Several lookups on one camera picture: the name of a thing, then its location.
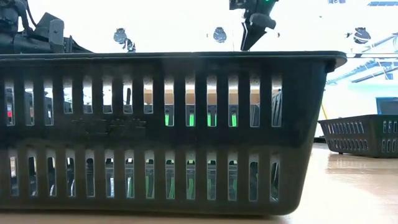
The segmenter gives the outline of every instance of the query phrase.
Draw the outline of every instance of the basket slot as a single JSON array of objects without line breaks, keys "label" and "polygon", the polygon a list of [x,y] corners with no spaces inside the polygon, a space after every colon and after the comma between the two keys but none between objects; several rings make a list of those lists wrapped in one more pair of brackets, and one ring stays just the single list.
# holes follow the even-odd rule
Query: basket slot
[{"label": "basket slot", "polygon": [[5,148],[0,150],[0,195],[5,201],[11,194],[11,165],[9,151]]},{"label": "basket slot", "polygon": [[238,200],[238,167],[240,161],[238,160],[238,153],[236,151],[228,152],[228,200]]},{"label": "basket slot", "polygon": [[85,151],[85,180],[87,197],[95,197],[95,163],[94,151],[87,149]]},{"label": "basket slot", "polygon": [[272,76],[272,127],[282,126],[282,75]]},{"label": "basket slot", "polygon": [[175,154],[174,151],[165,152],[165,181],[166,199],[175,199]]},{"label": "basket slot", "polygon": [[76,197],[76,149],[66,150],[67,164],[67,196]]},{"label": "basket slot", "polygon": [[210,151],[207,158],[207,200],[216,200],[216,181],[217,181],[217,153]]},{"label": "basket slot", "polygon": [[113,83],[113,78],[109,75],[104,75],[102,77],[102,102],[103,102],[103,113],[104,114],[112,114],[113,113],[113,107],[112,107],[112,101],[113,101],[113,88],[112,88],[112,83]]},{"label": "basket slot", "polygon": [[279,201],[279,172],[280,172],[280,158],[279,155],[271,156],[271,164],[270,164],[270,177],[271,177],[271,186],[270,186],[270,201],[278,202]]},{"label": "basket slot", "polygon": [[57,176],[55,167],[55,151],[48,149],[46,152],[46,166],[47,166],[47,195],[49,197],[57,196]]},{"label": "basket slot", "polygon": [[25,126],[25,83],[23,75],[14,75],[14,117],[16,126]]},{"label": "basket slot", "polygon": [[81,73],[74,74],[72,87],[73,114],[81,116],[83,115],[83,75]]},{"label": "basket slot", "polygon": [[95,183],[95,198],[98,200],[104,199],[106,196],[106,181],[105,181],[105,155],[100,146],[94,149],[94,183]]},{"label": "basket slot", "polygon": [[185,173],[187,200],[196,200],[197,165],[195,151],[185,152]]},{"label": "basket slot", "polygon": [[195,76],[187,75],[185,77],[185,125],[187,127],[196,126],[196,98]]},{"label": "basket slot", "polygon": [[93,113],[92,94],[93,94],[93,81],[91,79],[91,76],[85,75],[83,78],[83,112],[84,112],[84,114],[92,114]]},{"label": "basket slot", "polygon": [[249,201],[257,202],[259,194],[259,154],[249,155]]},{"label": "basket slot", "polygon": [[152,76],[144,77],[144,114],[154,113],[154,80]]},{"label": "basket slot", "polygon": [[237,128],[239,125],[239,88],[238,76],[228,77],[228,126]]},{"label": "basket slot", "polygon": [[228,76],[225,73],[217,73],[217,127],[228,128]]},{"label": "basket slot", "polygon": [[207,126],[217,126],[217,77],[209,75],[206,80],[206,97],[207,97]]},{"label": "basket slot", "polygon": [[101,115],[104,111],[104,98],[103,98],[103,76],[102,73],[93,74],[92,79],[92,104],[93,113],[95,115]]},{"label": "basket slot", "polygon": [[123,76],[123,112],[132,113],[132,78]]},{"label": "basket slot", "polygon": [[260,126],[260,78],[252,75],[250,77],[250,127],[258,128]]},{"label": "basket slot", "polygon": [[104,152],[105,165],[105,191],[107,198],[114,198],[114,154],[113,150],[107,149]]},{"label": "basket slot", "polygon": [[124,173],[125,173],[125,188],[126,188],[126,198],[134,198],[135,196],[135,173],[134,173],[134,151],[126,150],[124,152]]},{"label": "basket slot", "polygon": [[174,81],[173,77],[168,75],[164,79],[164,113],[165,125],[174,126]]},{"label": "basket slot", "polygon": [[123,111],[123,79],[113,77],[112,80],[112,110],[116,116],[122,116]]},{"label": "basket slot", "polygon": [[144,112],[144,81],[140,74],[134,74],[132,80],[132,109],[134,114]]},{"label": "basket slot", "polygon": [[18,153],[15,149],[9,149],[8,150],[9,153],[9,169],[10,169],[10,173],[11,173],[11,196],[13,197],[17,197],[19,196],[19,171],[18,171]]},{"label": "basket slot", "polygon": [[158,174],[155,173],[155,155],[153,150],[145,151],[145,188],[146,199],[155,199],[155,178]]}]

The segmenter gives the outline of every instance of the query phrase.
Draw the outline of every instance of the green led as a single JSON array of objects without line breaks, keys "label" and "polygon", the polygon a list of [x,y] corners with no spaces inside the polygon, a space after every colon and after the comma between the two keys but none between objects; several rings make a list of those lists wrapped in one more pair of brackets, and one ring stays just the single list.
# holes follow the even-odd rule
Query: green led
[{"label": "green led", "polygon": [[191,178],[189,179],[187,199],[194,199],[194,196],[193,196],[193,179],[191,179]]},{"label": "green led", "polygon": [[171,179],[171,185],[170,185],[170,192],[169,192],[169,199],[174,199],[174,177]]},{"label": "green led", "polygon": [[146,189],[146,193],[147,193],[147,197],[148,197],[148,191],[149,191],[149,177],[148,176],[145,177],[145,189]]},{"label": "green led", "polygon": [[168,114],[164,115],[164,122],[165,122],[166,126],[169,125],[169,115]]},{"label": "green led", "polygon": [[195,115],[189,114],[189,126],[192,127],[195,121]]},{"label": "green led", "polygon": [[211,115],[207,114],[207,126],[210,127],[211,126]]},{"label": "green led", "polygon": [[232,127],[236,127],[236,114],[232,114]]}]

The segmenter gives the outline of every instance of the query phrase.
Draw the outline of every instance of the black plastic basket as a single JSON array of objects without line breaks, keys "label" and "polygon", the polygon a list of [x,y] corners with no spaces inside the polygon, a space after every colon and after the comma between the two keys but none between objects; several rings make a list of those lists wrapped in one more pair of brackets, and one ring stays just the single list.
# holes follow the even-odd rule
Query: black plastic basket
[{"label": "black plastic basket", "polygon": [[319,123],[333,152],[398,158],[398,115],[372,114]]},{"label": "black plastic basket", "polygon": [[[2,55],[0,208],[290,213],[301,198],[326,74],[345,62],[341,52]],[[192,74],[195,104],[186,105]],[[206,101],[211,75],[216,105]],[[233,75],[238,104],[229,105]],[[124,101],[125,76],[132,104]],[[169,76],[173,105],[165,104]],[[83,105],[85,77],[92,105]],[[144,105],[148,77],[153,103]],[[274,96],[273,78],[282,80]],[[111,105],[103,101],[106,84]]]}]

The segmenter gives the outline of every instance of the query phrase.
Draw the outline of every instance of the black mechanical part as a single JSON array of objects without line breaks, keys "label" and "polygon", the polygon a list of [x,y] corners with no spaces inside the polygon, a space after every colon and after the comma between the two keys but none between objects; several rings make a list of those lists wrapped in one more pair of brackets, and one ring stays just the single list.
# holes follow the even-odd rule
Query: black mechanical part
[{"label": "black mechanical part", "polygon": [[229,0],[229,10],[244,9],[241,50],[249,50],[264,34],[275,29],[276,21],[269,15],[278,0]]},{"label": "black mechanical part", "polygon": [[[29,27],[27,14],[35,30]],[[19,17],[22,32],[18,32]],[[63,30],[63,21],[47,12],[36,24],[27,0],[0,0],[0,54],[90,53],[72,37],[64,37]]]}]

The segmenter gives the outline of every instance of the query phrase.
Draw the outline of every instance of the black basket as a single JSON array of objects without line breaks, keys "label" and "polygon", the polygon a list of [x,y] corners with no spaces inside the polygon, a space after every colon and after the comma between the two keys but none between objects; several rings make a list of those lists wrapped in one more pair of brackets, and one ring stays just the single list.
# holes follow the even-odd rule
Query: black basket
[{"label": "black basket", "polygon": [[[7,105],[0,110],[1,209],[283,215],[299,205],[326,74],[346,58],[217,52],[2,55],[0,62],[0,104]],[[195,104],[186,105],[192,74]],[[233,75],[238,103],[229,105]],[[132,104],[124,101],[125,76]],[[169,76],[173,105],[165,103]],[[216,77],[216,106],[206,100],[209,76]],[[92,105],[83,104],[86,77]],[[144,105],[148,77],[153,103]],[[273,78],[282,81],[274,96]],[[106,84],[111,105],[103,101]]]},{"label": "black basket", "polygon": [[333,152],[398,158],[398,115],[372,114],[319,123]]}]

